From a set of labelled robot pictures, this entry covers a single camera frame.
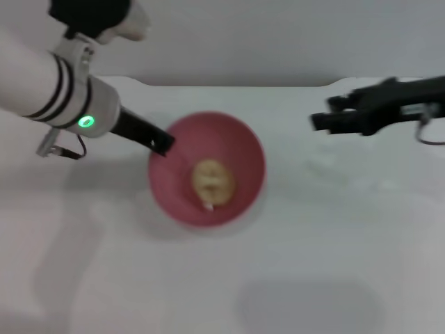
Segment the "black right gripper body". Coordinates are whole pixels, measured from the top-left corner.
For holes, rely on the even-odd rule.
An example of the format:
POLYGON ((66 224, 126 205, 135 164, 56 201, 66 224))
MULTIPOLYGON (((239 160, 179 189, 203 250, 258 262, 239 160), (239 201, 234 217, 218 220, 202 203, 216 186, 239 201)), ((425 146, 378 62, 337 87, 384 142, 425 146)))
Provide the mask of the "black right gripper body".
POLYGON ((407 82, 389 78, 354 90, 349 98, 355 110, 350 117, 354 130, 372 136, 392 124, 443 118, 444 78, 407 82))

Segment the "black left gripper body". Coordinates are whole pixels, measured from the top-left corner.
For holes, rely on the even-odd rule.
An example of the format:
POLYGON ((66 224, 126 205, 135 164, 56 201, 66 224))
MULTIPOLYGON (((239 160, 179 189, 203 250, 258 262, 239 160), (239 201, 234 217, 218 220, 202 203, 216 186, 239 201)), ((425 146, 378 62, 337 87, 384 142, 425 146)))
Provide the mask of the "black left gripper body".
POLYGON ((165 131, 124 107, 120 109, 118 120, 111 130, 112 134, 139 143, 148 149, 149 141, 157 132, 165 131))

